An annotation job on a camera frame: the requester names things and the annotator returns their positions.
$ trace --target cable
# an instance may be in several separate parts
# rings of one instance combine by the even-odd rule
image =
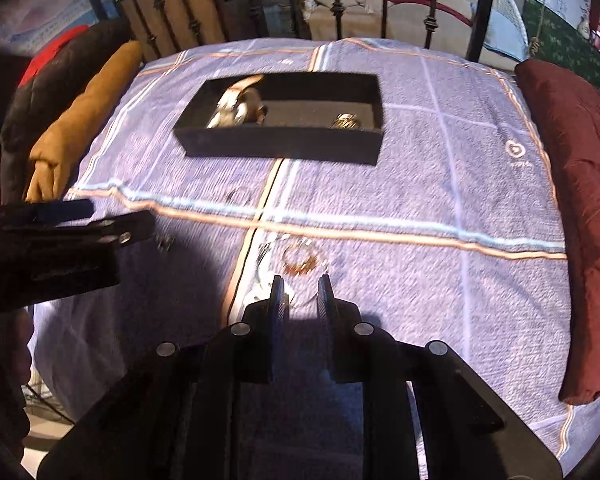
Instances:
[[[66,416],[64,413],[62,413],[60,410],[58,410],[55,406],[53,406],[51,404],[51,402],[49,402],[48,400],[46,400],[43,396],[41,396],[36,390],[34,390],[31,386],[29,386],[28,384],[25,384],[27,390],[29,390],[31,392],[31,394],[36,397],[36,399],[39,402],[42,402],[42,404],[44,404],[48,409],[50,409],[52,412],[54,412],[57,416],[64,418],[64,420],[66,420],[67,422],[75,425],[75,422],[72,421],[68,416]]]

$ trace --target rolled blanket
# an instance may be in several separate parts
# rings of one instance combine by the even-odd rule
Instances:
[[[34,173],[27,202],[56,200],[63,195],[75,165],[138,72],[141,59],[139,41],[122,45],[89,81],[84,93],[41,135],[29,154]]]

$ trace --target open rectangular box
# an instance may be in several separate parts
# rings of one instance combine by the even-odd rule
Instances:
[[[267,73],[251,87],[266,107],[262,125],[207,128],[225,91],[248,76],[209,79],[193,96],[173,128],[187,156],[304,158],[376,165],[383,117],[375,75]],[[355,115],[360,127],[333,127],[341,114]]]

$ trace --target checkered fabric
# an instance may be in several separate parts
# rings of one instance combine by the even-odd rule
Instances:
[[[376,167],[184,157],[171,129],[206,79],[305,70],[378,75]],[[181,52],[133,81],[81,164],[78,197],[95,218],[150,208],[175,242],[120,251],[119,286],[36,306],[35,365],[72,416],[154,345],[239,319],[282,273],[290,320],[275,384],[244,393],[245,478],[358,478],[361,389],[331,383],[316,316],[327,270],[337,296],[396,339],[448,342],[565,471],[600,432],[600,398],[557,400],[570,293],[550,162],[515,83],[493,69],[392,40]],[[286,276],[303,239],[318,267]]]

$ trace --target green patterned fabric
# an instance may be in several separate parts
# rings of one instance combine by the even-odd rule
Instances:
[[[522,21],[525,23],[529,42],[538,32],[541,9],[541,2],[525,0]],[[536,59],[567,68],[600,88],[600,52],[569,23],[547,8],[544,9],[539,39],[540,49],[534,56]]]

